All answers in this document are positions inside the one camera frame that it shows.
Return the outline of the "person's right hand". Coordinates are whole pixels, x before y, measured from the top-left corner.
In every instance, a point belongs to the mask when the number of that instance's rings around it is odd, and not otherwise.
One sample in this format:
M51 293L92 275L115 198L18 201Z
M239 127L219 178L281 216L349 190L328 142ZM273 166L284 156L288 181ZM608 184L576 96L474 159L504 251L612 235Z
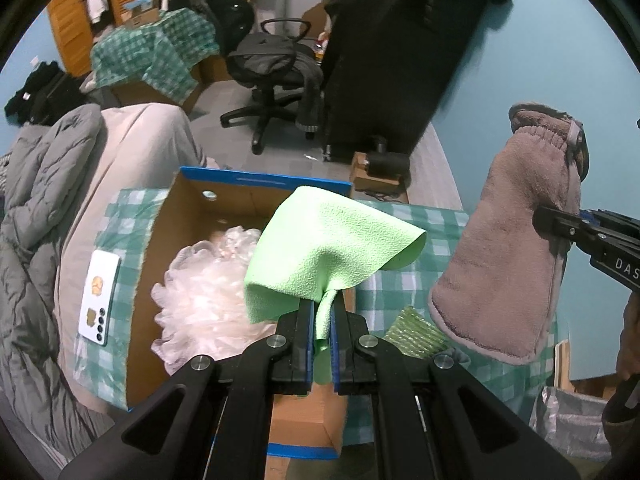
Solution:
M639 295L635 292L630 294L624 311L616 373L621 380L640 373Z

